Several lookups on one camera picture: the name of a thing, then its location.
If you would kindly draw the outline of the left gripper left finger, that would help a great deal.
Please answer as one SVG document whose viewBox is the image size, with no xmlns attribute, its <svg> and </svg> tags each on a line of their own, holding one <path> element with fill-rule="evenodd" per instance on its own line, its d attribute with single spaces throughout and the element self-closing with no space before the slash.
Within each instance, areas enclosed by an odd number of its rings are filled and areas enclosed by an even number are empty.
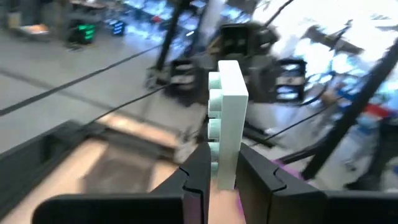
<svg viewBox="0 0 398 224">
<path fill-rule="evenodd" d="M 211 152 L 201 143 L 173 174 L 150 193 L 155 197 L 149 223 L 207 224 Z"/>
</svg>

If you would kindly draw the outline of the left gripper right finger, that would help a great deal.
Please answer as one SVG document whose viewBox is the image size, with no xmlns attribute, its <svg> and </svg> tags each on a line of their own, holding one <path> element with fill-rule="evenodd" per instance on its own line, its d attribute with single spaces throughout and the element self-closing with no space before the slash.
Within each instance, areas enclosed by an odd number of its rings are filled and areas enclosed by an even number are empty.
<svg viewBox="0 0 398 224">
<path fill-rule="evenodd" d="M 242 143 L 237 188 L 247 223 L 323 223 L 326 195 Z"/>
</svg>

